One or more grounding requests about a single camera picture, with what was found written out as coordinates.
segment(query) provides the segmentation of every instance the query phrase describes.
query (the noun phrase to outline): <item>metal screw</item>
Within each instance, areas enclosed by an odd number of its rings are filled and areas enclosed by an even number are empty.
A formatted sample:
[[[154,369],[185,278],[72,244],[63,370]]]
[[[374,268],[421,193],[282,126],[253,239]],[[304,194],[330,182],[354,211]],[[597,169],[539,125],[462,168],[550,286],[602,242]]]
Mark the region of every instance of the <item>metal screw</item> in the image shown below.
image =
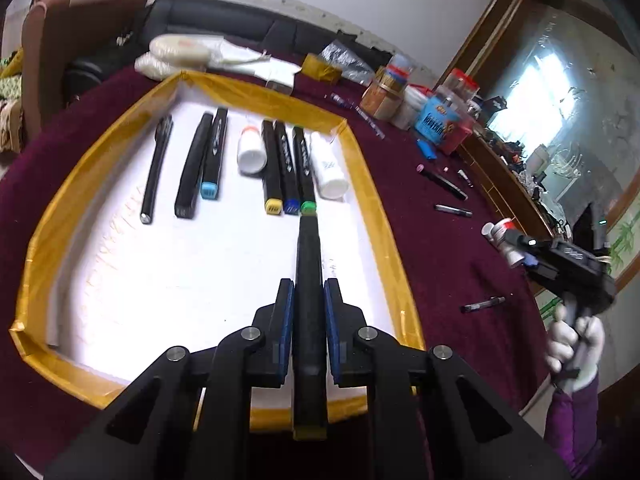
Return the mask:
[[[246,339],[247,341],[253,341],[254,339],[258,339],[260,337],[260,329],[255,326],[248,326],[247,328],[243,328],[240,333],[242,339]]]
[[[372,326],[363,326],[358,330],[358,335],[365,341],[371,341],[378,337],[378,331]]]
[[[187,355],[187,352],[181,346],[172,346],[166,351],[166,358],[169,361],[179,361],[185,355]]]
[[[444,361],[453,355],[453,350],[447,345],[438,345],[433,348],[433,355]]]

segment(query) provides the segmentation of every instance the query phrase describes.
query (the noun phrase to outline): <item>green marker cap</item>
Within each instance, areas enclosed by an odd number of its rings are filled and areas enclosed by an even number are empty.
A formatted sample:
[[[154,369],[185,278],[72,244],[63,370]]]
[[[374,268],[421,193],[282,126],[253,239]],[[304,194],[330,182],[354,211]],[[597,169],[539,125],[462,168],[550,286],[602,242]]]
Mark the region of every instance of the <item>green marker cap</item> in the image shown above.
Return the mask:
[[[306,200],[300,206],[300,213],[304,216],[314,216],[316,214],[316,203],[311,200]]]

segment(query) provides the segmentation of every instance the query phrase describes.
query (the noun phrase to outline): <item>blue label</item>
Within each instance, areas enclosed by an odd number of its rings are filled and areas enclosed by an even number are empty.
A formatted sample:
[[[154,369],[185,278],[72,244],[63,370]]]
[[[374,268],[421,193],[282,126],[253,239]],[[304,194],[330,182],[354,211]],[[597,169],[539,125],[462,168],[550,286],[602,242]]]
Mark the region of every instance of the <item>blue label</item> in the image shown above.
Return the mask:
[[[460,116],[455,111],[443,106],[442,101],[433,96],[422,107],[414,128],[434,144],[440,144],[458,126],[459,120]]]

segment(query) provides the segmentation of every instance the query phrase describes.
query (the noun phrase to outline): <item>white gloved hand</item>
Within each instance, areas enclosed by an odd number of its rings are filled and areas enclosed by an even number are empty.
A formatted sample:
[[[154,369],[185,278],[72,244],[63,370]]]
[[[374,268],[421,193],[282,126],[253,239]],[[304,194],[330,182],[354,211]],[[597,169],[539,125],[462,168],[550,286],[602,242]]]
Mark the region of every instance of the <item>white gloved hand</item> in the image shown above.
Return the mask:
[[[564,322],[566,308],[559,304],[554,313],[556,319],[547,332],[546,364],[552,374],[557,374],[562,364],[574,356],[572,346],[578,341],[578,334],[587,343],[584,363],[580,366],[580,374],[574,383],[574,392],[588,386],[596,377],[598,362],[604,348],[604,327],[599,318],[581,317],[575,322],[575,330]]]

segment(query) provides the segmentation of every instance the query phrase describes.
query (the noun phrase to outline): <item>purple sleeve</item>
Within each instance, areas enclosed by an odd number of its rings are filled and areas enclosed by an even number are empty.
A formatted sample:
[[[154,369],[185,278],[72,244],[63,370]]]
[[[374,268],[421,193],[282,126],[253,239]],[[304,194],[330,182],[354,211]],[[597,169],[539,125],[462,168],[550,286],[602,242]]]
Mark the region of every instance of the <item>purple sleeve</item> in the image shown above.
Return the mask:
[[[556,390],[546,414],[545,441],[579,478],[593,463],[600,443],[596,434],[598,377],[574,392],[573,397]]]

